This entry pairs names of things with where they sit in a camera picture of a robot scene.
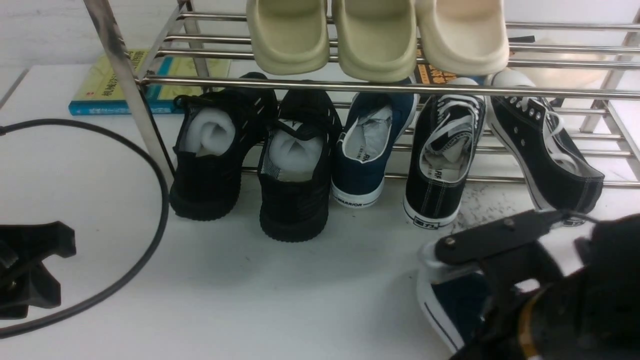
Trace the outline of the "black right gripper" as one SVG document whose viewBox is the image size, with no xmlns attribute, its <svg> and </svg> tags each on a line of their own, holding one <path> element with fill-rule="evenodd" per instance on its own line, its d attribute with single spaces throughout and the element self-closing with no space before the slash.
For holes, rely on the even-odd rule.
<svg viewBox="0 0 640 360">
<path fill-rule="evenodd" d="M 593 223 L 574 248 L 582 267 L 565 275 L 540 239 L 570 218 Z M 435 329 L 453 360 L 637 360 L 639 215 L 599 220 L 571 210 L 526 210 L 441 237 L 434 281 L 467 287 L 476 319 L 463 338 L 446 321 Z"/>
</svg>

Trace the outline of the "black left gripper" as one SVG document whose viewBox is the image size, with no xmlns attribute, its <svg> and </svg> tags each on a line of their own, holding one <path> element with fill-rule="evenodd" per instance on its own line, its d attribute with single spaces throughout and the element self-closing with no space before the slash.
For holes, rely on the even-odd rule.
<svg viewBox="0 0 640 360">
<path fill-rule="evenodd" d="M 60 221 L 0 226 L 0 318 L 25 319 L 32 306 L 60 306 L 61 285 L 43 262 L 76 253 L 75 231 Z"/>
</svg>

